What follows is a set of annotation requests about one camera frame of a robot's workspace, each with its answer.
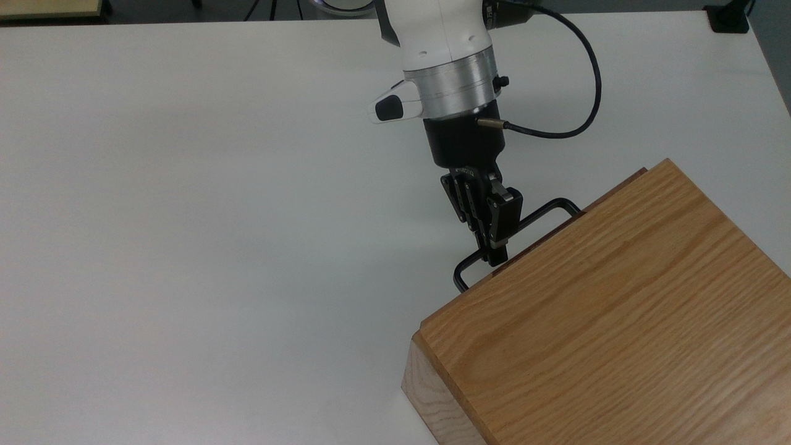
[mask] black cable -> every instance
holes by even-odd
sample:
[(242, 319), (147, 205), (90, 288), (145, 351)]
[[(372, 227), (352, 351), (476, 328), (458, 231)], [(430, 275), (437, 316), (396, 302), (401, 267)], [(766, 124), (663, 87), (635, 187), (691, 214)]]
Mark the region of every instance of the black cable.
[(274, 12), (278, 8), (278, 0), (272, 0), (272, 7), (269, 9), (269, 21), (274, 21)]
[(250, 19), (250, 16), (252, 15), (252, 12), (255, 10), (255, 7), (256, 7), (256, 6), (258, 6), (258, 2), (259, 2), (259, 1), (260, 1), (260, 0), (255, 0), (255, 1), (252, 3), (252, 6), (250, 7), (250, 10), (248, 11), (248, 15), (244, 16), (244, 20), (243, 20), (243, 21), (247, 21), (247, 20), (249, 20), (249, 19)]
[(582, 124), (579, 128), (572, 131), (566, 131), (563, 133), (552, 133), (548, 131), (539, 131), (533, 130), (531, 128), (520, 127), (519, 125), (511, 124), (508, 121), (499, 122), (499, 125), (504, 130), (512, 130), (518, 133), (522, 133), (523, 135), (530, 135), (536, 136), (539, 138), (545, 139), (565, 139), (571, 138), (576, 135), (579, 135), (583, 131), (587, 130), (588, 127), (591, 126), (593, 120), (596, 118), (596, 114), (599, 112), (599, 107), (601, 106), (601, 71), (599, 70), (599, 62), (596, 60), (596, 53), (593, 52), (593, 47), (591, 47), (588, 38), (585, 37), (585, 34), (580, 31), (580, 29), (569, 19), (563, 17), (559, 13), (556, 13), (553, 10), (548, 10), (542, 6), (533, 5), (531, 3), (521, 3), (521, 2), (514, 2), (508, 0), (499, 0), (500, 3), (507, 3), (509, 5), (515, 6), (522, 6), (524, 8), (530, 8), (531, 10), (538, 11), (540, 13), (546, 14), (549, 17), (554, 18), (555, 20), (563, 23), (568, 29), (570, 29), (582, 42), (582, 45), (585, 46), (585, 51), (588, 52), (588, 57), (591, 59), (591, 65), (593, 66), (593, 76), (596, 78), (596, 98), (593, 100), (593, 109), (591, 110), (588, 119)]

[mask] silver metal ring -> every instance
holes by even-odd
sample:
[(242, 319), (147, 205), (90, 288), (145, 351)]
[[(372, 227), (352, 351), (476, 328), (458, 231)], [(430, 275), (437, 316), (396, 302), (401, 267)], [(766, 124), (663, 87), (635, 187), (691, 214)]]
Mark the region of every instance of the silver metal ring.
[(463, 116), (497, 98), (492, 83), (497, 77), (492, 47), (438, 67), (403, 74), (418, 86), (423, 117), (427, 119)]

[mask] cable connector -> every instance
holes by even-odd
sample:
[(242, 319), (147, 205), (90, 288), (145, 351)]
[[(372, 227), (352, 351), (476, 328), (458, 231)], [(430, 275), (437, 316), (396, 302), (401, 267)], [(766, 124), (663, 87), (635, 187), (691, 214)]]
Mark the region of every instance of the cable connector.
[(505, 130), (508, 123), (507, 120), (492, 119), (490, 117), (479, 117), (475, 122), (481, 127), (497, 128), (498, 130)]

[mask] white table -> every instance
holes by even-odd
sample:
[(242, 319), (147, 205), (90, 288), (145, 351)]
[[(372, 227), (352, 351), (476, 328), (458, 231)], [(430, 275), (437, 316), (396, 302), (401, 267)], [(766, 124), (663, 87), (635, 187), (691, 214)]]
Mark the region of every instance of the white table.
[[(525, 211), (670, 157), (791, 272), (791, 120), (754, 35), (572, 19), (602, 111), (575, 139), (507, 136)], [(567, 29), (493, 38), (506, 119), (585, 118)], [(474, 241), (422, 123), (367, 120), (401, 77), (375, 21), (0, 29), (0, 48), (0, 443), (433, 443), (399, 383)]]

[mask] black metal handle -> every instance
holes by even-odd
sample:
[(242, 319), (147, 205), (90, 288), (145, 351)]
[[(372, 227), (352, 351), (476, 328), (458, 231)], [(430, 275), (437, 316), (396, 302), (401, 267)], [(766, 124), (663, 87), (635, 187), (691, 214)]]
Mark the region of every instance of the black metal handle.
[[(547, 213), (549, 213), (550, 211), (556, 208), (561, 208), (565, 210), (571, 216), (575, 216), (581, 212), (580, 208), (577, 207), (577, 205), (573, 201), (567, 198), (555, 198), (552, 201), (539, 207), (538, 210), (532, 212), (530, 215), (527, 215), (524, 218), (522, 218), (522, 220), (519, 221), (519, 230), (517, 231), (517, 233), (523, 230), (525, 227), (538, 221), (542, 216), (546, 215)], [(453, 284), (456, 285), (456, 289), (458, 289), (459, 292), (464, 293), (469, 289), (469, 286), (461, 278), (461, 272), (464, 272), (465, 269), (469, 268), (470, 266), (475, 264), (476, 261), (482, 258), (483, 258), (483, 249), (478, 249), (474, 251), (473, 254), (470, 255), (469, 257), (464, 258), (456, 266), (456, 268), (453, 269)]]

